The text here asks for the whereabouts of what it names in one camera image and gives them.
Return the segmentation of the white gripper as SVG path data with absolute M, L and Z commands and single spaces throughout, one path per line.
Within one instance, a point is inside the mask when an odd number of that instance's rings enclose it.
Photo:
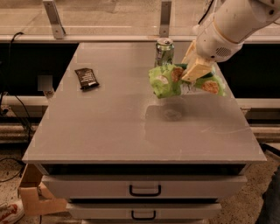
M 196 41 L 189 45 L 182 63 L 186 70 L 182 74 L 183 81 L 196 81 L 209 74 L 213 68 L 213 61 L 224 62 L 242 49 L 243 43 L 235 43 L 225 38 L 221 29 L 215 23 L 214 14 L 211 13 L 198 28 Z

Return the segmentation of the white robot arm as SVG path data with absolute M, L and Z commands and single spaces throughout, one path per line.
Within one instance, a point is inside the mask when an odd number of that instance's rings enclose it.
M 225 0 L 197 26 L 181 79 L 192 82 L 210 73 L 215 62 L 229 60 L 246 38 L 279 18 L 280 0 Z

